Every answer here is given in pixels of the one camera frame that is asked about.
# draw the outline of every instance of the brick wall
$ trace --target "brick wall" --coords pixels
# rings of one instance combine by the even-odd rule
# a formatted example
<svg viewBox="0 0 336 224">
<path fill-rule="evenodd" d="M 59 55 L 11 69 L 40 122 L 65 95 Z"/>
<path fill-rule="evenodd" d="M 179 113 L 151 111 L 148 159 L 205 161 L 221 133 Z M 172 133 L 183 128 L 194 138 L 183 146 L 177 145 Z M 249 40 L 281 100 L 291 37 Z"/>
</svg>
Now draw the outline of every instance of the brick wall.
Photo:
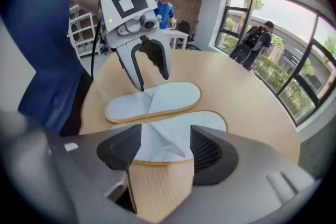
<svg viewBox="0 0 336 224">
<path fill-rule="evenodd" d="M 174 7 L 175 18 L 177 19 L 177 23 L 185 20 L 190 24 L 190 33 L 192 33 L 198 19 L 198 14 L 201 7 L 202 0 L 169 0 L 169 2 Z M 79 15 L 83 15 L 86 12 L 84 10 L 79 11 Z M 96 16 L 93 17 L 94 24 L 97 24 L 98 19 Z M 90 19 L 85 19 L 80 22 L 81 28 L 87 27 L 90 25 Z M 92 31 L 85 30 L 82 32 L 83 38 L 91 38 Z"/>
</svg>

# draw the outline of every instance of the wooden table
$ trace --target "wooden table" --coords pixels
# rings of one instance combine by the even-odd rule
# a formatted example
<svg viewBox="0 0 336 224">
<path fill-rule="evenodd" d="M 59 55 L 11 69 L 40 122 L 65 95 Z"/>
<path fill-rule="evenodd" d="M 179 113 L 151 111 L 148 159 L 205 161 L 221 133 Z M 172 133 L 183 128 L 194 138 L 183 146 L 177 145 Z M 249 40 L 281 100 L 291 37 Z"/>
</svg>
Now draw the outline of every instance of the wooden table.
<svg viewBox="0 0 336 224">
<path fill-rule="evenodd" d="M 170 82 L 194 83 L 201 89 L 202 98 L 187 112 L 157 116 L 150 121 L 194 111 L 215 111 L 225 119 L 228 132 L 264 142 L 298 163 L 300 144 L 294 124 L 275 96 L 252 73 L 229 57 L 215 52 L 172 50 L 171 54 Z M 146 54 L 137 52 L 136 58 L 145 88 L 164 81 Z M 84 101 L 81 134 L 111 128 L 113 124 L 104 115 L 106 104 L 113 98 L 135 91 L 117 55 L 112 54 Z M 167 166 L 132 164 L 130 179 L 138 216 L 157 223 L 189 195 L 193 163 Z"/>
<path fill-rule="evenodd" d="M 172 39 L 172 45 L 173 45 L 173 49 L 176 49 L 176 43 L 177 43 L 177 39 L 178 38 L 182 38 L 183 39 L 183 43 L 182 43 L 182 49 L 185 50 L 185 47 L 187 46 L 187 41 L 188 41 L 188 36 L 189 34 L 183 33 L 181 31 L 178 30 L 172 30 L 172 29 L 160 29 L 160 31 L 166 35 L 169 39 Z"/>
</svg>

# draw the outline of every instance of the cap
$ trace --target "cap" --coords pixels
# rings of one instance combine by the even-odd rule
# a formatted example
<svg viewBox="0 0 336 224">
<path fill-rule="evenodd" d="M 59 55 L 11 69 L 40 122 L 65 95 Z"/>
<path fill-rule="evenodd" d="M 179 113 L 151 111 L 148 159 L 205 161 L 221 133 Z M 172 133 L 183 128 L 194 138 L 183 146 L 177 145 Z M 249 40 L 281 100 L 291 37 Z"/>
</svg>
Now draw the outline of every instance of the cap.
<svg viewBox="0 0 336 224">
<path fill-rule="evenodd" d="M 268 20 L 267 22 L 265 22 L 264 25 L 268 26 L 269 28 L 274 28 L 274 24 L 270 20 Z"/>
</svg>

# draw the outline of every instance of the sky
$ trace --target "sky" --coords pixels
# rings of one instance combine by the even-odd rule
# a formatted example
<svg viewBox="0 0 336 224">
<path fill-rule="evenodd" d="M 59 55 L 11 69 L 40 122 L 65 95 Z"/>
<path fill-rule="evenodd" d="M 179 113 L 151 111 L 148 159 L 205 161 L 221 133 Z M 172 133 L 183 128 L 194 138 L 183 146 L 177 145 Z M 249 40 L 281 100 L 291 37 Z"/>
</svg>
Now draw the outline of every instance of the sky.
<svg viewBox="0 0 336 224">
<path fill-rule="evenodd" d="M 306 43 L 309 42 L 316 15 L 310 10 L 287 0 L 262 0 L 261 10 L 254 10 L 252 16 L 270 20 Z M 243 0 L 231 0 L 230 6 L 244 7 Z M 319 18 L 314 38 L 322 45 L 328 36 L 336 39 L 336 30 L 324 19 Z"/>
</svg>

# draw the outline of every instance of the backpack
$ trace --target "backpack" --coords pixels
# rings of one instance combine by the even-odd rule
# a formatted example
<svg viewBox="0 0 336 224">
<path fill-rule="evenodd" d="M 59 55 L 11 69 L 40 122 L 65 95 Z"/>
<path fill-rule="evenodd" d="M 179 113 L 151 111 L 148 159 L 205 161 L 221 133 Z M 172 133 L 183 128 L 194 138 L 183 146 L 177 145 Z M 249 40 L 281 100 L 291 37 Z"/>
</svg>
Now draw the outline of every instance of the backpack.
<svg viewBox="0 0 336 224">
<path fill-rule="evenodd" d="M 244 37 L 242 43 L 247 44 L 251 50 L 259 50 L 264 44 L 266 34 L 268 32 L 262 26 L 253 26 Z"/>
</svg>

